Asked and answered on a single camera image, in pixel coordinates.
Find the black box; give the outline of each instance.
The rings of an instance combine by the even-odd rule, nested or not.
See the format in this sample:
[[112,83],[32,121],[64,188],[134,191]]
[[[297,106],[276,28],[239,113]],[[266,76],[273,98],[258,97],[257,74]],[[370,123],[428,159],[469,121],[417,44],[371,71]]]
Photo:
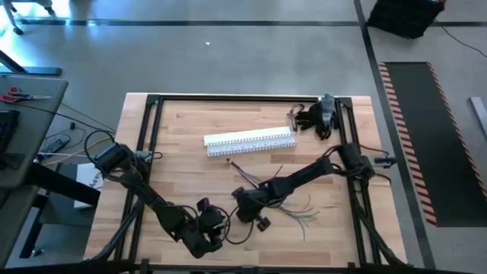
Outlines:
[[444,10],[446,0],[377,0],[368,26],[414,39],[425,30]]

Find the wooden table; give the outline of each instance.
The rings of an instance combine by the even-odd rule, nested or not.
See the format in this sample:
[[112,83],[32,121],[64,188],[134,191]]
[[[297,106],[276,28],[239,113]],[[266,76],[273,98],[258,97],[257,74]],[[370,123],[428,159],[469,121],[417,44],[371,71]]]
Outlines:
[[[127,94],[116,134],[116,140],[135,148],[147,94]],[[380,148],[380,139],[369,97],[352,97],[360,142]],[[166,200],[196,206],[203,197],[212,204],[231,211],[236,202],[230,193],[250,185],[226,162],[225,156],[207,157],[203,136],[223,132],[263,129],[286,125],[286,113],[293,103],[165,101],[155,151],[164,157],[153,163],[150,184]],[[148,147],[150,133],[145,147]],[[328,147],[338,145],[339,134],[320,141],[313,129],[299,132],[295,148],[232,155],[231,159],[246,172],[262,179],[274,176],[283,165],[280,176],[314,162]],[[363,151],[375,155],[376,152]],[[339,162],[338,156],[332,160]],[[391,249],[406,261],[403,240],[394,208],[389,183],[379,177],[370,181],[374,221]],[[98,203],[85,257],[92,257],[107,243],[118,228],[126,189],[106,181]],[[220,265],[220,266],[322,266],[345,267],[358,262],[355,232],[345,178],[336,175],[320,177],[297,189],[285,205],[301,209],[311,197],[310,206],[317,220],[305,227],[305,240],[300,225],[276,209],[264,209],[272,225],[264,232],[254,230],[241,245],[224,243],[214,253],[195,259],[182,243],[175,243],[161,229],[155,214],[145,209],[138,258],[149,258],[154,264]],[[248,233],[249,225],[232,218],[230,238],[237,241]],[[132,231],[127,234],[124,257]],[[368,236],[364,236],[368,258],[371,258]]]

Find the scissors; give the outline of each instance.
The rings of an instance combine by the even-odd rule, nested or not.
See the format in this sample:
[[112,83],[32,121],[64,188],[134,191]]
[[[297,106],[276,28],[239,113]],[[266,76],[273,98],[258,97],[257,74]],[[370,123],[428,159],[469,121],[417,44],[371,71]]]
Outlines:
[[50,99],[52,96],[42,96],[42,95],[30,95],[22,92],[20,88],[10,87],[8,89],[8,94],[0,95],[0,101],[4,103],[17,103],[23,100],[42,100]]

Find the white cable tray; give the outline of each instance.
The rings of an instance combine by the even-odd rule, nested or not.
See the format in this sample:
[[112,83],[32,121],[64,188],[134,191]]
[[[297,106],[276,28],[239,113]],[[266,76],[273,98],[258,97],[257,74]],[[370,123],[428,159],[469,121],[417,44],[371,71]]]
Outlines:
[[288,126],[205,135],[204,143],[208,156],[231,155],[296,145],[294,132]]

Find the concrete floor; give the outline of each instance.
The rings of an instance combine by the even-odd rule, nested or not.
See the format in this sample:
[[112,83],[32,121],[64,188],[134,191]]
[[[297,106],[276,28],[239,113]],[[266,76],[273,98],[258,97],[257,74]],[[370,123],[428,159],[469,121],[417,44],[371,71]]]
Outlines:
[[[53,2],[58,18],[82,20],[358,20],[353,0]],[[375,0],[361,0],[361,3],[367,18]],[[19,18],[49,17],[37,5],[22,3],[16,7]],[[438,20],[487,21],[487,2],[449,1]],[[114,128],[127,92],[368,95],[374,103],[383,147],[392,151],[359,27],[24,25],[21,28],[25,35],[19,37],[7,25],[0,38],[0,49],[22,65],[63,68],[62,78],[69,82],[63,102]],[[487,27],[449,27],[448,30],[487,53]],[[486,182],[487,141],[466,99],[480,96],[487,105],[487,59],[460,45],[439,27],[428,29],[418,40],[404,40],[372,28],[369,31],[377,61],[432,63]],[[81,118],[66,108],[60,111]],[[56,118],[51,132],[67,126],[67,120]],[[391,177],[408,260],[422,266],[396,169],[392,170]],[[425,226],[439,269],[485,272],[487,228]],[[47,252],[29,260],[17,259],[14,252],[8,266],[80,260],[88,234],[86,228],[45,227],[39,245],[49,247]],[[59,237],[77,240],[66,247],[66,242]]]

